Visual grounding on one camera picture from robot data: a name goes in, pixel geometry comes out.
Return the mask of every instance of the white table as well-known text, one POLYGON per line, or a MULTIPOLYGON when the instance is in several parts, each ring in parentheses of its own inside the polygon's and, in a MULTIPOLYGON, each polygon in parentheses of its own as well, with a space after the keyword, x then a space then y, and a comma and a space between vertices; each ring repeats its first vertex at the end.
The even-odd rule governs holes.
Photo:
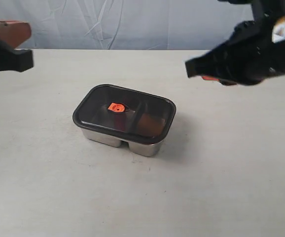
POLYGON ((36 50, 0 73, 0 237, 285 236, 285 78, 188 79, 198 51, 36 50), (101 83, 173 100, 159 155, 86 140, 72 113, 101 83))

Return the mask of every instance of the wall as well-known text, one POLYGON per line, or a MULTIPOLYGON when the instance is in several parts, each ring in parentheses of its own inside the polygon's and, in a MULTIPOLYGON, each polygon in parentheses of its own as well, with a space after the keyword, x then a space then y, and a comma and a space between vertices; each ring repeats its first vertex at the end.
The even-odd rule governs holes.
POLYGON ((252 13, 217 0, 0 0, 0 19, 29 21, 29 48, 210 49, 252 13))

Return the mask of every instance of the plastic lid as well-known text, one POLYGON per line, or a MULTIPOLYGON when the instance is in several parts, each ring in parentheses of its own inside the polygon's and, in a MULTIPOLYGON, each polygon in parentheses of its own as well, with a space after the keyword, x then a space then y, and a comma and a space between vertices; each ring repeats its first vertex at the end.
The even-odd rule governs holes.
POLYGON ((81 128, 142 144, 167 135, 176 112, 168 99, 114 85, 93 88, 75 110, 81 128))

